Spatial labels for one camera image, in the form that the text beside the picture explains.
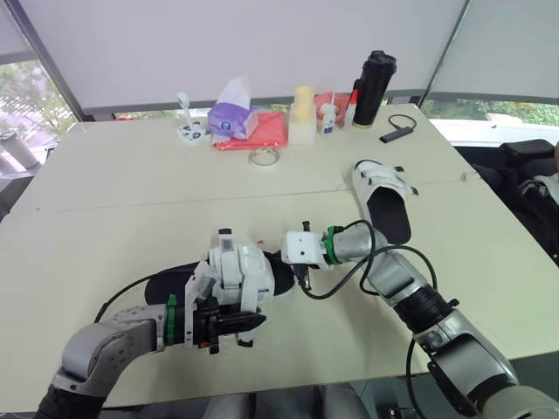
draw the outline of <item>tissue box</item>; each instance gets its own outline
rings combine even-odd
[[[250,110],[232,103],[216,103],[208,112],[208,128],[215,135],[246,140],[259,124],[255,106]]]

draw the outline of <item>black cup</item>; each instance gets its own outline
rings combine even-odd
[[[396,72],[396,59],[384,51],[373,51],[365,64],[361,78],[355,81],[359,90],[353,123],[359,128],[373,125],[386,87]]]

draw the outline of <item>slipper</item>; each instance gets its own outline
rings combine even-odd
[[[352,181],[362,213],[390,244],[404,244],[411,238],[405,197],[418,191],[403,181],[404,169],[372,160],[361,160],[353,168]]]

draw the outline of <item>silver arm segment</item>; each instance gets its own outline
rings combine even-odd
[[[167,306],[133,307],[79,330],[68,341],[52,385],[69,393],[105,398],[137,357],[164,350]]]
[[[366,257],[370,247],[362,247],[365,234],[370,237],[369,230],[361,224],[337,233],[333,240],[336,256],[336,243],[356,240],[362,251],[354,252],[352,259]],[[377,250],[388,245],[378,231],[375,242]],[[413,332],[413,339],[430,356],[431,372],[451,382],[478,413],[480,403],[485,402],[483,395],[478,394],[480,386],[488,380],[500,377],[504,385],[519,383],[507,358],[458,309],[432,290],[425,277],[399,251],[377,255],[368,281],[397,311]]]

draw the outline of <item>tape roll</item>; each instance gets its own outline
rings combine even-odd
[[[280,152],[271,147],[256,148],[251,151],[248,160],[255,168],[270,169],[277,166]]]

